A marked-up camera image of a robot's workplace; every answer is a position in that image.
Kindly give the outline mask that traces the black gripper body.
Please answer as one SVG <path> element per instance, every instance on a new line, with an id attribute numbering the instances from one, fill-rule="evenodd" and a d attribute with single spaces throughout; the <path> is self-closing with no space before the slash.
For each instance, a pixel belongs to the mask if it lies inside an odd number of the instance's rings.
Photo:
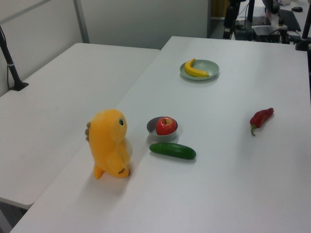
<path id="1" fill-rule="evenodd" d="M 226 9 L 225 19 L 224 19 L 224 27 L 232 28 L 233 24 L 238 16 L 240 8 L 239 0 L 230 0 L 229 6 Z"/>

